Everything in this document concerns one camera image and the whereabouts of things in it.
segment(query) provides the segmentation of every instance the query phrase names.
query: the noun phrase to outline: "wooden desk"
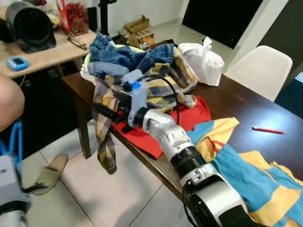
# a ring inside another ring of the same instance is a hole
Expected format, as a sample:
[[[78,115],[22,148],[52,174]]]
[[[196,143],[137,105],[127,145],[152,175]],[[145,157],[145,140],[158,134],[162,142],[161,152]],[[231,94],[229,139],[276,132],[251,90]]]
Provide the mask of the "wooden desk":
[[[5,19],[6,7],[0,7],[0,18]],[[83,50],[67,40],[65,32],[61,28],[54,30],[56,46],[54,48],[38,51],[35,53],[24,53],[16,43],[5,43],[0,41],[0,75],[16,78],[42,69],[56,66],[59,74],[62,74],[60,64],[66,61],[81,59],[89,53],[89,49]],[[79,35],[87,47],[93,42],[96,33],[89,30],[84,35]],[[6,61],[14,56],[23,57],[28,61],[29,67],[21,71],[14,71],[8,67]],[[76,62],[77,68],[81,66],[81,61]]]
[[[83,108],[91,110],[90,103],[93,98],[94,86],[83,80],[79,73],[66,76],[63,80],[75,97],[78,113],[83,113]],[[240,121],[240,125],[229,140],[229,144],[236,151],[259,150],[266,161],[276,161],[285,165],[295,177],[303,179],[303,120],[301,118],[224,75],[222,75],[219,87],[198,84],[195,94],[206,101],[212,119],[234,116]],[[80,129],[81,136],[81,131],[85,131],[85,127],[87,131],[86,119],[81,115],[78,116],[80,117],[80,125],[84,128]],[[281,129],[285,131],[285,134],[254,131],[251,129],[254,125]],[[179,177],[163,154],[158,160],[154,160],[128,142],[113,127],[110,130],[181,199],[182,191]]]

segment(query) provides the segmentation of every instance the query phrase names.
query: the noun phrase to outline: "pen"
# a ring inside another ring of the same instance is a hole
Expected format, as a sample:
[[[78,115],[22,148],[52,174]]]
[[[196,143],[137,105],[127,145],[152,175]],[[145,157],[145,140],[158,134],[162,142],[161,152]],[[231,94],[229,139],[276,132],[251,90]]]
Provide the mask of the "pen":
[[[284,133],[281,130],[264,129],[264,128],[260,128],[260,127],[257,127],[257,126],[253,126],[252,129],[253,130],[257,130],[257,131],[267,131],[267,132],[273,132],[273,133],[279,133],[279,134],[283,134]]]

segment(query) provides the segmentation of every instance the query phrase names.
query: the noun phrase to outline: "blue digital timer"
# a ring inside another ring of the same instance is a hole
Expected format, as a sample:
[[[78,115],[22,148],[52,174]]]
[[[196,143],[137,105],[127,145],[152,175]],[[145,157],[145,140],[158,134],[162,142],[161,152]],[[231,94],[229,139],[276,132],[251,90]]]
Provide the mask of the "blue digital timer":
[[[8,59],[8,65],[12,70],[19,71],[28,67],[28,62],[24,58],[17,57]]]

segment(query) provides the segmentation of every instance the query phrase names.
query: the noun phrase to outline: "dark wooden table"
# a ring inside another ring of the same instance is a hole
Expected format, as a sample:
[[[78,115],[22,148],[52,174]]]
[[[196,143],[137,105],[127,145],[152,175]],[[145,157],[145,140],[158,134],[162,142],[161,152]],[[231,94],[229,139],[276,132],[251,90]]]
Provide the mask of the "dark wooden table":
[[[77,107],[79,136],[83,155],[90,156],[85,108],[91,111],[94,86],[79,73],[63,78],[72,91]],[[198,84],[195,95],[201,96],[209,106],[212,119],[236,117],[240,125],[235,129],[229,144],[239,153],[259,150],[267,162],[276,161],[288,167],[303,180],[303,120],[288,110],[222,75],[219,87]],[[285,131],[284,134],[254,131],[252,126]],[[182,191],[179,177],[162,154],[154,160],[132,145],[111,127],[111,132],[150,169],[179,199]]]

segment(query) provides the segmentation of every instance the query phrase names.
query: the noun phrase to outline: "beige slipper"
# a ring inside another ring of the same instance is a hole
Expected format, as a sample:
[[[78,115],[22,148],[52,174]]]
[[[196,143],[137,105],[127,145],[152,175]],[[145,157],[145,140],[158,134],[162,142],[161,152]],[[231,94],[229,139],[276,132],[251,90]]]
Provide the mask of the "beige slipper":
[[[59,154],[52,160],[49,166],[42,170],[36,184],[43,183],[45,186],[47,186],[47,188],[35,192],[34,195],[44,195],[55,186],[67,161],[68,156],[66,154]]]

